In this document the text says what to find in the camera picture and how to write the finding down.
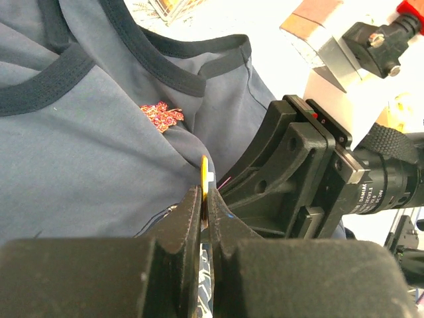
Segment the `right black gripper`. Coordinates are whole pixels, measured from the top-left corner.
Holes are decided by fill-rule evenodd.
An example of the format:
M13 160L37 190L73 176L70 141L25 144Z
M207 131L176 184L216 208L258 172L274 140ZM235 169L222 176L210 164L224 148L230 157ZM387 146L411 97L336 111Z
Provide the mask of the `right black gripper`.
M306 123L291 123L294 109ZM316 102L286 95L270 103L217 187L231 212L263 237L329 238L344 215L423 205L423 133L375 124L355 149L351 144L350 133Z

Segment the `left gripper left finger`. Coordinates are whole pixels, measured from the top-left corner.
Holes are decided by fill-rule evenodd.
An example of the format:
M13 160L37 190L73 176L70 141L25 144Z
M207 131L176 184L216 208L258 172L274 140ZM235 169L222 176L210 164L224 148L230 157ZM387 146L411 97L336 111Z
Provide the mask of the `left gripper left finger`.
M1 248L2 317L195 317L201 188L136 238L32 238Z

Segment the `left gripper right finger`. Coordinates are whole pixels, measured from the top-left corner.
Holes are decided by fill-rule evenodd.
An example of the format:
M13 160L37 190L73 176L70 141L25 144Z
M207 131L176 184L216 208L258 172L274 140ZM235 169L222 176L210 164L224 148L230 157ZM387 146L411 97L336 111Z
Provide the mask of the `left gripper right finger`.
M265 239L207 196L216 317L416 317L392 255L373 242Z

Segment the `round gold amber brooch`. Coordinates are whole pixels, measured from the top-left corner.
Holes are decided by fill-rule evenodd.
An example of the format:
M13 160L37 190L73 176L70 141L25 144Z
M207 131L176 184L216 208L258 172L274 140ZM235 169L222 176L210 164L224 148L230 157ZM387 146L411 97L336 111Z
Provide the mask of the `round gold amber brooch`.
M207 196L209 193L210 183L215 181L215 173L209 170L209 160L206 155L201 157L200 170L200 186L201 186L201 230L204 231L208 227L207 212Z

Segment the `floral patterned table mat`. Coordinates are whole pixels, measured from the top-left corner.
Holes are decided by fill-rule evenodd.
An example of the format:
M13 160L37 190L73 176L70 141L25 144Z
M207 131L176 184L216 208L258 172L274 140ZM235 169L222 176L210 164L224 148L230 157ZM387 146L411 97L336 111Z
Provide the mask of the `floral patterned table mat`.
M139 26L153 32L163 32L168 28L149 1L124 0L124 3Z

